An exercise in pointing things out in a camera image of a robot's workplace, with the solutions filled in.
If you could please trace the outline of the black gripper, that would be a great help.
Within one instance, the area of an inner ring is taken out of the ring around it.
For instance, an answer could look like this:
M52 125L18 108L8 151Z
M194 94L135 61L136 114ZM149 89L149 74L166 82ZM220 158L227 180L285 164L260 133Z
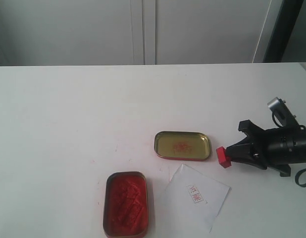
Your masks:
M250 120L239 122L238 131L246 137L226 148L226 155L232 162L254 166L261 170L271 168L278 171L281 177L291 176L289 165L269 165L263 152L263 139L268 130L264 130Z

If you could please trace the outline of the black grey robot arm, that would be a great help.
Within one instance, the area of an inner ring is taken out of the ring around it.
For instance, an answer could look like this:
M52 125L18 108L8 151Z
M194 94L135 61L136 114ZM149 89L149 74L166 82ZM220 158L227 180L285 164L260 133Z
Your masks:
M274 169L281 177L291 175L291 164L306 163L306 128L286 126L264 130L250 120L239 122L238 131L246 137L227 148L216 149L219 164L227 168L232 162Z

